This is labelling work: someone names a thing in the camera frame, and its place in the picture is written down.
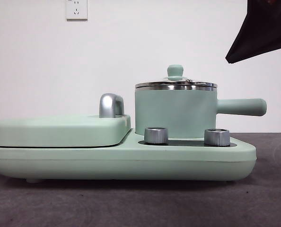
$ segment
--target silver knob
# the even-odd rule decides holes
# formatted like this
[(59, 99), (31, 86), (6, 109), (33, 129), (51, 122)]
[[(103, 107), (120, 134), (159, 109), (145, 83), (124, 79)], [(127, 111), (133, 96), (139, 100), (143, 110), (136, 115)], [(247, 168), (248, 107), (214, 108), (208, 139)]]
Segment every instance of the silver knob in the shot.
[(145, 128), (145, 142), (153, 144), (168, 143), (168, 129), (161, 127)]
[(212, 146), (229, 146), (230, 132), (225, 129), (206, 129), (204, 142)]

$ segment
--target mint green appliance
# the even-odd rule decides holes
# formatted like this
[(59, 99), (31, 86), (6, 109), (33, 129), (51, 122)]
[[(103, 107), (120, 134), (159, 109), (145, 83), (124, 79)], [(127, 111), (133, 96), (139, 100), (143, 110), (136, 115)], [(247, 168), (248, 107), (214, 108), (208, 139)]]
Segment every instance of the mint green appliance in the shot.
[(31, 183), (232, 181), (248, 176), (256, 162), (255, 147), (215, 129), (215, 117), (263, 115), (265, 101), (217, 100), (215, 84), (183, 78), (182, 70), (170, 66), (165, 81), (136, 86), (136, 129), (115, 94), (102, 95), (99, 115), (0, 120), (0, 173)]

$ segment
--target pot handle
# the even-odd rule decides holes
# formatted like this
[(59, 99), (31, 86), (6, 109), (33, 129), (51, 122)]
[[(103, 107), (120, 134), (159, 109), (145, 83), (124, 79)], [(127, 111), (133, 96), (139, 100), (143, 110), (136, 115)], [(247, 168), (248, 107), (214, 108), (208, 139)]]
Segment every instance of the pot handle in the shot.
[(217, 113), (263, 116), (267, 111), (267, 103), (263, 99), (222, 99), (218, 100)]

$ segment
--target lid knob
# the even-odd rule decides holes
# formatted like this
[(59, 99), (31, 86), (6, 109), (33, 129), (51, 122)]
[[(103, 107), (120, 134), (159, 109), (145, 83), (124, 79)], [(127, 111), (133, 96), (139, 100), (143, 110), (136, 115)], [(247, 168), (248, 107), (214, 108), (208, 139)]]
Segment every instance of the lid knob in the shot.
[(169, 65), (167, 71), (169, 80), (177, 81), (183, 78), (184, 68), (182, 65)]

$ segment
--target appliance foot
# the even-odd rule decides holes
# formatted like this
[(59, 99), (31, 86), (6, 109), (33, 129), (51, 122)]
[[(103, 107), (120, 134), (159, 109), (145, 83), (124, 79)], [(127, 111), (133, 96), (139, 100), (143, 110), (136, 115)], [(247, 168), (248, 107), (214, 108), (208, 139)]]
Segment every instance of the appliance foot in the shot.
[(43, 182), (43, 181), (44, 181), (44, 179), (32, 179), (32, 178), (26, 179), (27, 183), (40, 183), (40, 182)]

